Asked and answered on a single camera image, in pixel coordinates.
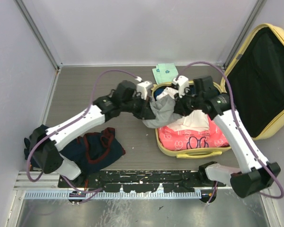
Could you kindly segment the pink patterned shirt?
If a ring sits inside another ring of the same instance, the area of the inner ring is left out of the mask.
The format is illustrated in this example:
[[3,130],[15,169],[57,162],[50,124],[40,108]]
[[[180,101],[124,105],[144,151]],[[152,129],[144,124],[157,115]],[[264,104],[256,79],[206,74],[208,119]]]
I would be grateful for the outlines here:
[[171,151],[179,151],[197,148],[218,148],[229,145],[220,128],[209,121],[209,129],[205,131],[195,131],[184,129],[174,131],[168,126],[158,129],[159,141],[164,148]]

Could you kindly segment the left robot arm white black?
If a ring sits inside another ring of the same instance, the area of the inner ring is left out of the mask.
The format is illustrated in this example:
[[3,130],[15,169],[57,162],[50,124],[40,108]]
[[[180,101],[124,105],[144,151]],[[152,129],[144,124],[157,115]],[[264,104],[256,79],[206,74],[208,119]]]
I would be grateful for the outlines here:
[[102,125],[122,112],[132,113],[141,120],[153,120],[150,92],[153,84],[142,81],[134,84],[124,80],[109,95],[97,98],[85,110],[69,120],[48,128],[38,127],[29,137],[29,158],[33,158],[43,174],[58,173],[68,178],[74,187],[85,183],[78,165],[60,154],[63,148],[84,132]]

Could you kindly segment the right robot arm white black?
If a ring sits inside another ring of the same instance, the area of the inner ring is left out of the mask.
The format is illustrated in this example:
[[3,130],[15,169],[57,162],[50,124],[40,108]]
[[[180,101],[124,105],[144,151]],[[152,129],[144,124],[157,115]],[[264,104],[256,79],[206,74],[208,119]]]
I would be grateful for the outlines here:
[[201,110],[207,114],[222,131],[239,164],[238,168],[215,162],[200,166],[200,184],[209,186],[214,181],[221,182],[231,186],[241,198],[260,192],[273,183],[279,184],[280,166],[271,163],[256,146],[234,108],[232,96],[219,92],[210,76],[194,79],[193,85],[190,88],[189,80],[184,76],[172,80],[172,87],[178,91],[175,112],[186,116]]

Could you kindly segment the green tissue packet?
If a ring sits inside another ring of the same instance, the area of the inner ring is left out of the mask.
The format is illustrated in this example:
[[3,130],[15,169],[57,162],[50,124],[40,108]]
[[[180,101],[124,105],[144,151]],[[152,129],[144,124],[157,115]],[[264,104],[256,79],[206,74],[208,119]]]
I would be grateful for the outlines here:
[[177,75],[178,70],[174,63],[160,63],[152,69],[157,84],[171,82]]

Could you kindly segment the blue shirt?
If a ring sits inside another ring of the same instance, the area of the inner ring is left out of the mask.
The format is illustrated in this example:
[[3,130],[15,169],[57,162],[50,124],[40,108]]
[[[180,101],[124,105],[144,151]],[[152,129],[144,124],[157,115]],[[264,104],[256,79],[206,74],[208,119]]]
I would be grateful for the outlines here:
[[154,98],[157,99],[157,96],[159,96],[164,90],[165,90],[165,87],[160,87],[160,88],[156,89],[154,91],[154,95],[153,95]]

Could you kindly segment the white cloth garment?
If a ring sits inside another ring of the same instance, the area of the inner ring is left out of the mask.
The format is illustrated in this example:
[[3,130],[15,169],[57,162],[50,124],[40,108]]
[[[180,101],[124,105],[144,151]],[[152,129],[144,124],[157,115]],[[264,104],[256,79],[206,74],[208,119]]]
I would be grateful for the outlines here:
[[[168,95],[174,99],[174,95],[177,94],[178,91],[171,88],[166,87],[165,90],[157,96],[156,100]],[[202,132],[209,130],[209,120],[208,116],[204,114],[201,110],[193,111],[189,116],[182,117],[170,125],[167,125],[173,131],[182,131],[182,130],[193,130],[197,132]]]

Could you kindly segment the grey shirt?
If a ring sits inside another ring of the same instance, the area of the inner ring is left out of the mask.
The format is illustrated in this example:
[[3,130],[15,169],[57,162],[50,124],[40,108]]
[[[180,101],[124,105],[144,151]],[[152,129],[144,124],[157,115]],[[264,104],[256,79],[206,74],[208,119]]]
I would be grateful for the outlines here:
[[175,104],[175,100],[170,96],[164,96],[159,100],[152,99],[150,107],[155,115],[155,119],[143,120],[143,124],[148,128],[157,129],[181,119],[181,115],[174,113]]

